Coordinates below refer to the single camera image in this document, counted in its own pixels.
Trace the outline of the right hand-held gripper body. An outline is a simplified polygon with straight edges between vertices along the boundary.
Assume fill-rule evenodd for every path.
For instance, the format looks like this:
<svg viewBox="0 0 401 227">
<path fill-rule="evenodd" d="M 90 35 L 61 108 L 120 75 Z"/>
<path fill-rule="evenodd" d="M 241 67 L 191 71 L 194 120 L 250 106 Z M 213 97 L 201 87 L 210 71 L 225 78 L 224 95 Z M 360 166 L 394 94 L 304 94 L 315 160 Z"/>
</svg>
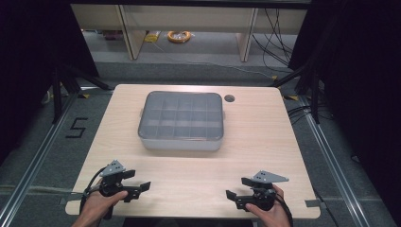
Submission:
<svg viewBox="0 0 401 227">
<path fill-rule="evenodd" d="M 288 182 L 289 178 L 280 176 L 265 170 L 260 170 L 250 178 L 250 188 L 253 191 L 253 203 L 258 208 L 269 211 L 274 205 L 276 199 L 276 190 L 273 183 Z"/>
</svg>

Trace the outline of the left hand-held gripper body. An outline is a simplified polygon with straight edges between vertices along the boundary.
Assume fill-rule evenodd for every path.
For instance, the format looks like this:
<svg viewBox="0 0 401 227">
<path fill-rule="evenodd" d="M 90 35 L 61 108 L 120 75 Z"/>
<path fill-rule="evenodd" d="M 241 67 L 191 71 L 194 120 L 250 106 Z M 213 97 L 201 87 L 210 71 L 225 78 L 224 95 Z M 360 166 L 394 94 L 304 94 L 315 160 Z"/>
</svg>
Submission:
<svg viewBox="0 0 401 227">
<path fill-rule="evenodd" d="M 126 168 L 119 161 L 113 160 L 100 172 L 99 192 L 102 196 L 110 197 L 123 191 L 122 173 L 124 171 L 127 171 Z"/>
</svg>

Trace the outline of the grey compartment storage box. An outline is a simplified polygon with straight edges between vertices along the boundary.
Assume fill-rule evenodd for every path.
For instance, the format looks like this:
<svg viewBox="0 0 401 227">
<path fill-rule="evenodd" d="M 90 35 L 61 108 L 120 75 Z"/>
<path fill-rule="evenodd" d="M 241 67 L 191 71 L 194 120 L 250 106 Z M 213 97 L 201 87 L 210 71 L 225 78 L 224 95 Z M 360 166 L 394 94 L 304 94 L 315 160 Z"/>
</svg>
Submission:
<svg viewBox="0 0 401 227">
<path fill-rule="evenodd" d="M 152 91 L 137 133 L 147 149 L 216 151 L 224 135 L 222 98 L 216 93 Z"/>
</svg>

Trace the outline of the person's right hand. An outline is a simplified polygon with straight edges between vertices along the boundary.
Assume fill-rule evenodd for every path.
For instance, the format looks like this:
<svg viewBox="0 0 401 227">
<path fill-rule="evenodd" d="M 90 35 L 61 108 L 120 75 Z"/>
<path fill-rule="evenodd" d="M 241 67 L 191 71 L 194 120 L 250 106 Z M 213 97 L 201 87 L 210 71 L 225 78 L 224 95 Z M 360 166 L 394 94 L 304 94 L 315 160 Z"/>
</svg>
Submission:
<svg viewBox="0 0 401 227">
<path fill-rule="evenodd" d="M 293 221 L 288 215 L 288 207 L 284 200 L 284 191 L 277 185 L 273 185 L 276 191 L 276 200 L 269 211 L 264 211 L 256 205 L 247 203 L 246 208 L 259 217 L 262 227 L 292 227 Z"/>
</svg>

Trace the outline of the person's left hand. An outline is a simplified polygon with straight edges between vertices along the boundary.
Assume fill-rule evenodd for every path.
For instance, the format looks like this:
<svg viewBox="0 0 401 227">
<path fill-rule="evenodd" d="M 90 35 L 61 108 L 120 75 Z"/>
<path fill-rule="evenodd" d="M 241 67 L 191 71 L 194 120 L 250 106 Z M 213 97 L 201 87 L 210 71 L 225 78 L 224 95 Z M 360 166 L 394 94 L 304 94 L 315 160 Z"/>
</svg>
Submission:
<svg viewBox="0 0 401 227">
<path fill-rule="evenodd" d="M 97 224 L 108 213 L 110 207 L 114 207 L 128 195 L 127 191 L 121 191 L 111 197 L 104 197 L 99 192 L 92 193 L 85 202 L 79 217 L 96 219 Z"/>
</svg>

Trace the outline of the black metal stand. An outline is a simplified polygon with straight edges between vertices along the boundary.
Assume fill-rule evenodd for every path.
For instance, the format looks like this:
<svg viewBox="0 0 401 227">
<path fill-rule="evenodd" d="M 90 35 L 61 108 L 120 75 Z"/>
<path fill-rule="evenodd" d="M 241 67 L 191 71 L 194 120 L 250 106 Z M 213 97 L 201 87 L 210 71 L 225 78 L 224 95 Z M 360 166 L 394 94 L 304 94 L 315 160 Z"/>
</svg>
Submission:
<svg viewBox="0 0 401 227">
<path fill-rule="evenodd" d="M 314 66 L 309 63 L 301 66 L 299 69 L 289 73 L 282 79 L 276 80 L 271 87 L 278 88 L 281 85 L 299 78 L 294 91 L 297 95 L 305 95 L 308 91 L 311 92 L 311 114 L 316 124 L 320 123 L 318 116 L 318 100 L 319 100 L 319 74 Z"/>
<path fill-rule="evenodd" d="M 68 94 L 77 95 L 81 91 L 81 88 L 77 82 L 77 78 L 84 79 L 102 90 L 112 90 L 110 85 L 100 81 L 90 74 L 83 72 L 77 67 L 65 63 L 57 63 L 52 75 L 54 123 L 61 118 L 63 110 L 61 101 L 61 87 L 64 87 Z"/>
</svg>

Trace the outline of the yellow packet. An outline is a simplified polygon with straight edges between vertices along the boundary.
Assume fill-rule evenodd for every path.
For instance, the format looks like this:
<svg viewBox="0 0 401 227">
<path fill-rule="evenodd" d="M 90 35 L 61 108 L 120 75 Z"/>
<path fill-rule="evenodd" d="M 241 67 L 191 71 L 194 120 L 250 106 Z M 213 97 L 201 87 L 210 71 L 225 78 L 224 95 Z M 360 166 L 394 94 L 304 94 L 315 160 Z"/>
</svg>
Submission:
<svg viewBox="0 0 401 227">
<path fill-rule="evenodd" d="M 160 34 L 161 34 L 160 31 L 149 31 L 146 34 L 144 41 L 146 43 L 156 43 L 158 41 Z"/>
</svg>

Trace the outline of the black curtain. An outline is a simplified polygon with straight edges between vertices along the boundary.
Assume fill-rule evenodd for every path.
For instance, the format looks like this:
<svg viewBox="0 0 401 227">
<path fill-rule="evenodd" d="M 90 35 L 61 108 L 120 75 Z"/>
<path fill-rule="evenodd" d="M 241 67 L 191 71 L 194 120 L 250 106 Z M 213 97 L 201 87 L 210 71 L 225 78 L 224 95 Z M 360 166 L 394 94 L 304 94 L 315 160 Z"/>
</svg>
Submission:
<svg viewBox="0 0 401 227">
<path fill-rule="evenodd" d="M 0 165 L 20 142 L 66 68 L 98 72 L 72 10 L 73 0 L 0 0 Z"/>
<path fill-rule="evenodd" d="M 339 28 L 319 56 L 332 113 L 394 222 L 401 226 L 401 0 L 311 0 L 289 67 Z"/>
</svg>

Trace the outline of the white open shelf unit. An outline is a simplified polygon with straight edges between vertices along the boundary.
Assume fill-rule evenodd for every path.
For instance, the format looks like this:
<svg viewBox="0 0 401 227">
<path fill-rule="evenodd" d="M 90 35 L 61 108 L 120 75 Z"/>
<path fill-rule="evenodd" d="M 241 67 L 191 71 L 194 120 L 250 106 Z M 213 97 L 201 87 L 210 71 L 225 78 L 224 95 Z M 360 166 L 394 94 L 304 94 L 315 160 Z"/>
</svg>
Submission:
<svg viewBox="0 0 401 227">
<path fill-rule="evenodd" d="M 251 36 L 254 33 L 273 32 L 270 20 L 278 19 L 277 32 L 296 35 L 306 14 L 304 9 L 88 4 L 73 4 L 71 8 L 83 29 L 120 30 L 132 60 L 138 58 L 146 33 L 155 30 L 234 33 L 240 59 L 246 61 L 251 48 Z"/>
</svg>

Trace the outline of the aluminium floor rail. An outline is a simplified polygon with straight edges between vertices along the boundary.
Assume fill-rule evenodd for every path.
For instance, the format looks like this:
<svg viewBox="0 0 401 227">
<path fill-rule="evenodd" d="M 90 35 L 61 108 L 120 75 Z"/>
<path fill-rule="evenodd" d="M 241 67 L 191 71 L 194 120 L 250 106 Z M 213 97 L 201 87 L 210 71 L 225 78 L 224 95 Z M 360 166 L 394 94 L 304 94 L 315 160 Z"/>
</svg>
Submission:
<svg viewBox="0 0 401 227">
<path fill-rule="evenodd" d="M 336 182 L 337 188 L 343 198 L 343 201 L 357 227 L 371 227 L 369 220 L 367 219 L 362 205 L 358 201 L 358 198 L 349 184 L 347 178 L 345 177 L 340 163 L 333 150 L 331 149 L 323 130 L 319 123 L 316 122 L 315 118 L 311 113 L 306 115 L 306 120 L 308 122 L 309 128 L 312 130 L 315 139 L 320 147 L 323 154 L 324 160 L 326 161 L 328 168 Z"/>
<path fill-rule="evenodd" d="M 51 124 L 48 129 L 45 138 L 36 150 L 35 155 L 32 157 L 29 165 L 27 166 L 24 175 L 20 181 L 15 185 L 12 193 L 7 200 L 7 203 L 0 210 L 0 227 L 9 227 L 12 223 L 18 209 L 20 208 L 26 194 L 37 176 L 45 157 L 47 156 L 51 146 L 53 145 L 55 138 L 57 137 L 61 126 L 65 121 L 65 118 L 74 104 L 77 94 L 69 95 L 65 102 L 61 105 L 61 115 L 58 119 Z"/>
</svg>

